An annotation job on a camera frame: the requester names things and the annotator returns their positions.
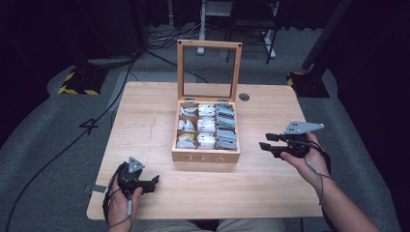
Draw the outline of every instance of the forearm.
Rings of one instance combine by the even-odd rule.
[[[315,189],[322,198],[323,210],[338,231],[379,231],[333,180],[323,178],[323,195],[321,187]]]

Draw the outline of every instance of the wooden box frame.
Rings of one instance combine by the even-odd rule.
[[[178,46],[178,103],[175,117],[175,129],[172,140],[172,158],[174,161],[193,161],[193,162],[224,162],[224,163],[236,163],[238,162],[239,156],[241,155],[240,142],[239,142],[239,129],[238,129],[238,119],[237,119],[237,110],[235,105],[236,99],[236,90],[238,85],[239,77],[239,68],[241,63],[241,54],[242,54],[242,44],[241,43],[232,43],[232,42],[214,42],[214,41],[194,41],[194,40],[179,40],[177,43]],[[229,97],[219,97],[219,96],[186,96],[184,94],[184,48],[187,46],[191,47],[204,47],[204,48],[227,48],[235,50],[235,57],[233,62],[233,73],[232,73],[232,82],[230,85],[230,94]],[[178,131],[179,119],[186,116],[180,115],[181,105],[187,105],[187,99],[193,100],[193,104],[198,103],[219,103],[224,101],[232,105],[235,111],[235,132],[237,134],[237,150],[203,150],[203,149],[184,149],[177,148],[177,138],[181,134],[181,131]]]

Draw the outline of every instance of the black strap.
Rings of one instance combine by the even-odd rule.
[[[109,199],[111,197],[110,193],[111,193],[111,189],[112,189],[112,184],[114,183],[115,178],[117,177],[120,170],[123,169],[125,164],[126,163],[123,162],[121,165],[119,165],[117,170],[115,171],[114,175],[111,177],[111,180],[109,181],[109,185],[108,185],[108,190],[106,191],[105,198],[103,199],[103,202],[102,202],[103,216],[105,217],[105,221],[108,225],[109,225],[109,223],[108,223],[108,209],[109,209],[108,203],[109,203]]]

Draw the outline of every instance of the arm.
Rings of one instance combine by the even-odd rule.
[[[111,197],[109,199],[108,224],[109,232],[129,232],[136,221],[136,209],[142,188],[137,188],[132,195],[132,214],[128,215],[129,200],[120,191],[117,178],[112,183]]]
[[[314,134],[308,133],[307,137],[309,141],[318,144]],[[326,162],[318,151],[310,148],[306,159],[298,159],[284,152],[280,155],[293,165],[301,176],[313,186],[323,210],[338,231],[379,231],[332,179],[316,174],[308,166],[307,161],[313,164],[323,175],[330,176]]]

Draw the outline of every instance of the wooden table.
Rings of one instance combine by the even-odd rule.
[[[293,166],[258,144],[267,142],[265,133],[282,133],[291,120],[305,120],[293,90],[240,84],[241,93],[250,100],[236,100],[238,163],[174,162],[177,84],[128,83],[96,185],[107,186],[118,165],[133,157],[146,166],[140,180],[160,175],[156,191],[141,197],[139,218],[321,217],[313,188]],[[87,216],[103,219],[102,204],[103,193],[93,193]]]

